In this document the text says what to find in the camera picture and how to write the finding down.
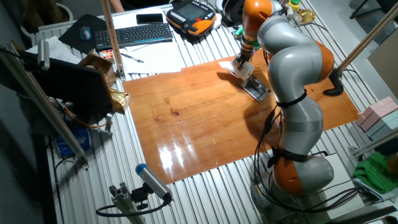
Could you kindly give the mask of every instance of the stack of boxes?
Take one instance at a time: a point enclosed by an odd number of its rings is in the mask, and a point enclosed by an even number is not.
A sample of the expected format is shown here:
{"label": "stack of boxes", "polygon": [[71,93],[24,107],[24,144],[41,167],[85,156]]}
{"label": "stack of boxes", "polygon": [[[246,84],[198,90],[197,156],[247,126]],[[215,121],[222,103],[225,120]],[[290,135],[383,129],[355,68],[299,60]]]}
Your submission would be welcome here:
{"label": "stack of boxes", "polygon": [[388,134],[391,130],[398,128],[398,105],[391,97],[387,97],[363,111],[361,117],[356,121],[356,124],[369,138],[376,141]]}

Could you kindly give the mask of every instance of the black monitor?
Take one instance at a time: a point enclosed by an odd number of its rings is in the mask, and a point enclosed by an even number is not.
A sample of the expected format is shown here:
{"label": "black monitor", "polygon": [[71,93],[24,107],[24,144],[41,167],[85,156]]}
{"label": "black monitor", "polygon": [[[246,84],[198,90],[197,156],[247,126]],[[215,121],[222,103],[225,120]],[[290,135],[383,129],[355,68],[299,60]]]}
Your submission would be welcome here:
{"label": "black monitor", "polygon": [[[37,54],[18,53],[26,60],[37,63]],[[79,113],[113,112],[111,94],[98,70],[51,58],[47,71],[32,73],[47,96],[72,102]]]}

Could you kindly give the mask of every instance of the black cable tie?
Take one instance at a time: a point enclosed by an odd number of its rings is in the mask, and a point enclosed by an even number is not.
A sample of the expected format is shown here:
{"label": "black cable tie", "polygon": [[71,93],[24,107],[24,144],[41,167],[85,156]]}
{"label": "black cable tie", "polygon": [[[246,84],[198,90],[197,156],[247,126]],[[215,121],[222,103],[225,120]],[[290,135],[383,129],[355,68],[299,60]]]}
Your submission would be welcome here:
{"label": "black cable tie", "polygon": [[301,95],[300,97],[298,97],[296,100],[285,103],[285,102],[276,102],[276,105],[279,106],[280,108],[288,108],[300,101],[302,101],[305,97],[307,96],[307,90],[304,89],[304,93],[303,95]]}
{"label": "black cable tie", "polygon": [[274,164],[276,164],[281,157],[283,157],[287,160],[295,161],[295,162],[307,161],[307,155],[304,156],[304,155],[296,154],[294,152],[289,152],[280,147],[272,147],[272,153],[274,156],[272,156],[268,160],[268,163],[267,163],[268,168],[271,168]]}

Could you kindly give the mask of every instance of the glossy wood surface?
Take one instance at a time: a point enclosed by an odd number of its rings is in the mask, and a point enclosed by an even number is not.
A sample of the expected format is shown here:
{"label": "glossy wood surface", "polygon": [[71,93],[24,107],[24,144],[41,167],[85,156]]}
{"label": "glossy wood surface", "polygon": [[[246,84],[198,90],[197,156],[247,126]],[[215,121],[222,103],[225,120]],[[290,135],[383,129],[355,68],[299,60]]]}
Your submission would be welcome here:
{"label": "glossy wood surface", "polygon": [[[273,94],[261,103],[252,99],[219,61],[123,83],[132,97],[129,106],[146,163],[166,184],[253,155],[264,120],[275,106]],[[269,86],[262,50],[251,64],[254,76]],[[345,92],[323,95],[329,88],[329,79],[306,86],[322,108],[324,130],[358,118]],[[275,124],[265,148],[278,142]]]}

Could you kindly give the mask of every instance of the black keyboard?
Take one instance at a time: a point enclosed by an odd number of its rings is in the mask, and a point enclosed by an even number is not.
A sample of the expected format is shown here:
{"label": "black keyboard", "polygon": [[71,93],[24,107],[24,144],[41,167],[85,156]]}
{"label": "black keyboard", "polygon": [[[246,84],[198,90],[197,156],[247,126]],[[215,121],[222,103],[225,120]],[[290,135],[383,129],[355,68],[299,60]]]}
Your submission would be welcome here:
{"label": "black keyboard", "polygon": [[[119,47],[168,42],[173,39],[167,23],[117,29],[116,36],[118,37]],[[94,40],[96,50],[112,48],[107,30],[95,32]]]}

